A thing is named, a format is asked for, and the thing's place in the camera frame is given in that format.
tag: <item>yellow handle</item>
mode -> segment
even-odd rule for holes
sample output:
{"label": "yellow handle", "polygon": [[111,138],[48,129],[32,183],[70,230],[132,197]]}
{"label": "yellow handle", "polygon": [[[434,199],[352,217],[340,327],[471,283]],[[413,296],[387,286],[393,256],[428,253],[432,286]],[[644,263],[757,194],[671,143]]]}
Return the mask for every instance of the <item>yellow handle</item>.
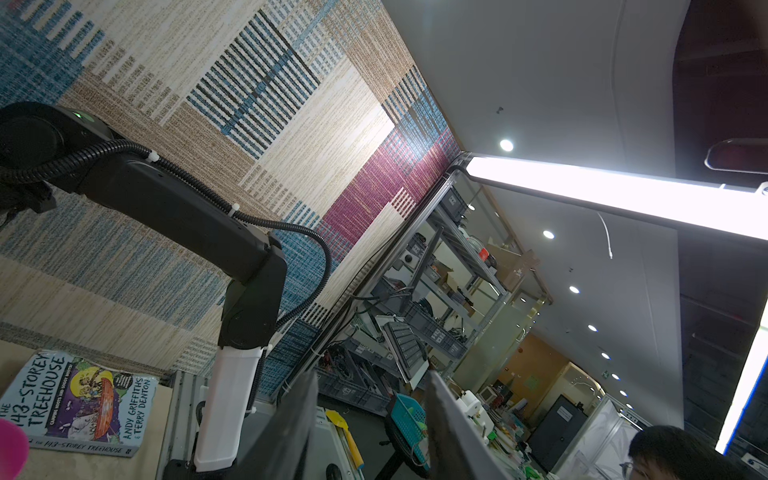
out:
{"label": "yellow handle", "polygon": [[355,468],[360,470],[363,466],[362,455],[360,455],[360,450],[357,449],[357,444],[355,443],[355,440],[352,438],[352,434],[349,433],[349,430],[344,429],[344,435],[346,436],[347,444],[349,444],[349,453],[352,454],[352,460],[355,462]]}

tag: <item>book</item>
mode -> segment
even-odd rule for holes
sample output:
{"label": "book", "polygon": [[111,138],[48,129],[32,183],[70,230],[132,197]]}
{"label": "book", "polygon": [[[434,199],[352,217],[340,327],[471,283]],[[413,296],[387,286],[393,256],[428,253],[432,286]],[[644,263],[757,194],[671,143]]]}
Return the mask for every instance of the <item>book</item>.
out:
{"label": "book", "polygon": [[144,439],[157,377],[55,350],[33,355],[0,398],[0,418],[35,449],[132,457]]}

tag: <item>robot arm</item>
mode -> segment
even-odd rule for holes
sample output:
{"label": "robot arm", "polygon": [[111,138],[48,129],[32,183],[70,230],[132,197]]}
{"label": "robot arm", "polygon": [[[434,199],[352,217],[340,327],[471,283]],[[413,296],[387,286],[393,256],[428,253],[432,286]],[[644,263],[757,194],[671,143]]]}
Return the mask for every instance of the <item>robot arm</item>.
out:
{"label": "robot arm", "polygon": [[[54,208],[45,182],[134,218],[232,277],[194,454],[197,472],[231,467],[243,415],[255,397],[257,365],[280,326],[287,270],[280,243],[237,220],[260,219],[236,212],[187,172],[85,112],[31,102],[3,108],[0,213]],[[326,252],[326,275],[318,293],[329,274],[327,246],[311,230],[291,230],[313,236]]]}

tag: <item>red object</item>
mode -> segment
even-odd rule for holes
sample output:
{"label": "red object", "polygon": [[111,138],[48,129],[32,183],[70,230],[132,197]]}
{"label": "red object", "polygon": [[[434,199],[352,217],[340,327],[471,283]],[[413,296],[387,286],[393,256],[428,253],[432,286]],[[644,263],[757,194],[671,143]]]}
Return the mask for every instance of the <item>red object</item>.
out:
{"label": "red object", "polygon": [[13,479],[21,473],[29,457],[29,438],[24,430],[0,419],[0,478]]}
{"label": "red object", "polygon": [[101,379],[101,400],[99,403],[99,412],[96,422],[96,433],[94,440],[104,436],[109,431],[109,424],[112,421],[112,407],[114,401],[114,388],[109,379]]}

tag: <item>orange wall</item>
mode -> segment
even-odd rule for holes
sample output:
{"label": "orange wall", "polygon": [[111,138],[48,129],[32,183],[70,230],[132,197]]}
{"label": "orange wall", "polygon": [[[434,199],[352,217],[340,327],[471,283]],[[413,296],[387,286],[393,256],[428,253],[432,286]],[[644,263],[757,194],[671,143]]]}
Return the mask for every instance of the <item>orange wall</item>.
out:
{"label": "orange wall", "polygon": [[[528,399],[528,404],[522,411],[523,418],[527,419],[547,395],[550,386],[569,360],[532,333],[525,337],[519,348],[523,351],[515,352],[498,379],[509,384],[512,373],[515,374],[511,388],[512,400],[517,402],[523,398]],[[533,389],[525,385],[531,376],[538,379],[538,384]]]}

